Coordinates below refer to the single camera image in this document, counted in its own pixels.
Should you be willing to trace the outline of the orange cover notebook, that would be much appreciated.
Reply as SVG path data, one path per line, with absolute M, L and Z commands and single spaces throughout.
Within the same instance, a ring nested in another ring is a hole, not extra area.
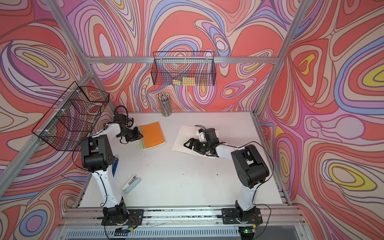
M 139 126 L 139 131 L 143 135 L 140 139 L 142 150 L 153 148 L 166 142 L 159 122 Z

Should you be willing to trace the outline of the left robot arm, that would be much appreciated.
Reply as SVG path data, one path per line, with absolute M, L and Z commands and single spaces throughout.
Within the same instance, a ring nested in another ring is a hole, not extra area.
M 130 213 L 124 202 L 123 194 L 128 194 L 139 182 L 133 175 L 121 190 L 116 187 L 114 176 L 117 171 L 117 157 L 114 156 L 110 140 L 126 139 L 125 144 L 139 140 L 143 135 L 133 127 L 134 119 L 128 114 L 114 114 L 111 123 L 103 130 L 81 141 L 82 165 L 96 180 L 103 196 L 103 214 L 105 217 L 127 218 Z

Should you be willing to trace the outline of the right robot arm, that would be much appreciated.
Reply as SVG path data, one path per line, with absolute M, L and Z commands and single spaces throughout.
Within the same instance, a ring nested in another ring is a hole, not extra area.
M 188 148 L 200 155 L 231 160 L 239 181 L 242 184 L 240 196 L 234 208 L 222 209 L 219 216 L 225 225 L 263 223 L 260 209 L 255 204 L 258 188 L 272 174 L 257 148 L 249 143 L 242 147 L 230 146 L 221 142 L 213 128 L 199 129 L 197 138 L 184 143 Z

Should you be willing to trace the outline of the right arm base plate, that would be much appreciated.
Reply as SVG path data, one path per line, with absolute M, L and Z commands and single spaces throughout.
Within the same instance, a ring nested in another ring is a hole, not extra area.
M 248 211 L 243 211 L 241 208 L 224 208 L 222 209 L 221 219 L 225 225 L 252 224 L 259 226 L 263 223 L 261 211 L 257 207 L 253 207 Z

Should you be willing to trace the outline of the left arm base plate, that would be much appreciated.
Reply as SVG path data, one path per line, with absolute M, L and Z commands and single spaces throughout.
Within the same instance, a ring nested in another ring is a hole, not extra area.
M 140 226 L 143 215 L 143 209 L 128 209 L 127 214 L 104 216 L 102 226 Z

